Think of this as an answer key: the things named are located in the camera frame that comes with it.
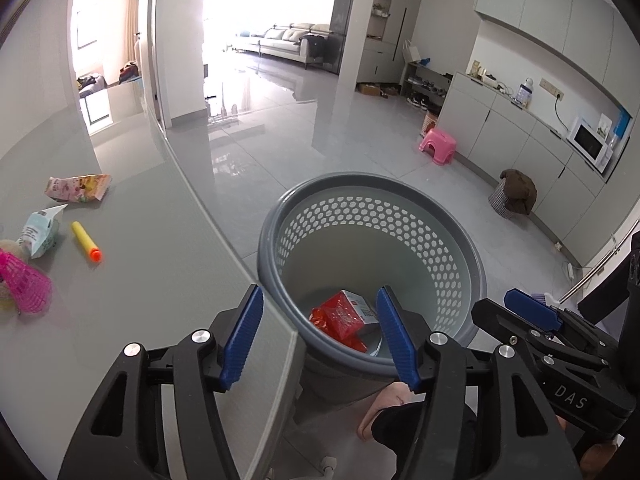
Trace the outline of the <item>person's right hand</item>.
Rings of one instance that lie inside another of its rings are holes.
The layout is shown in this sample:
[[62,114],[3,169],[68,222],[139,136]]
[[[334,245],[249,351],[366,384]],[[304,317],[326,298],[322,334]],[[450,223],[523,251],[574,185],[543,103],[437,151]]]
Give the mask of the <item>person's right hand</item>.
[[617,440],[604,440],[600,434],[582,430],[560,416],[556,419],[572,446],[582,478],[597,478],[616,453]]

